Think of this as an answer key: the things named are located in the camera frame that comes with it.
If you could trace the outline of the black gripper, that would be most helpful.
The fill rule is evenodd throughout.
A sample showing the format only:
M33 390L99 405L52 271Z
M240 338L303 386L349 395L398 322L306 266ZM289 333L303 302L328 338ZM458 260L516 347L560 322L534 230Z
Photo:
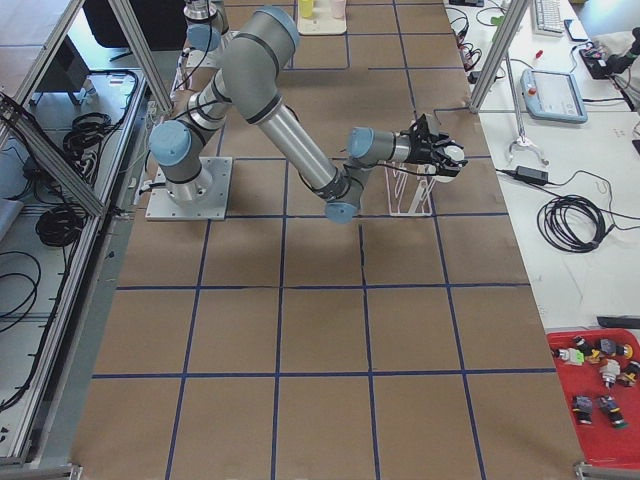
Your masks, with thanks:
M452 157L436 153L462 152L463 147L446 133L432 134L426 114L422 114L404 131L404 137L409 141L409 153L404 162L430 165L429 175L434 179L453 179L468 163L464 155Z

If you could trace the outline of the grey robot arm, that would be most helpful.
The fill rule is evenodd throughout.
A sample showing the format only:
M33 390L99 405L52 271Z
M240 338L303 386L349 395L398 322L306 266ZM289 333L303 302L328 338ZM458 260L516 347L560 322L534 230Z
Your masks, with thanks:
M183 15L187 22L189 44L204 53L221 54L232 40L223 0L185 0Z
M155 126L150 152L155 157L164 190L159 198L177 209L169 219L195 220L223 216L230 161L207 160L201 152L235 108L259 127L297 169L307 188L325 201L326 217L349 222L361 205L370 172L377 166L449 182L466 165L462 147L422 115L400 132L352 129L348 159L337 167L304 130L285 105L277 77L300 42L291 16L279 7L263 6L222 48L215 74L193 94L187 106Z

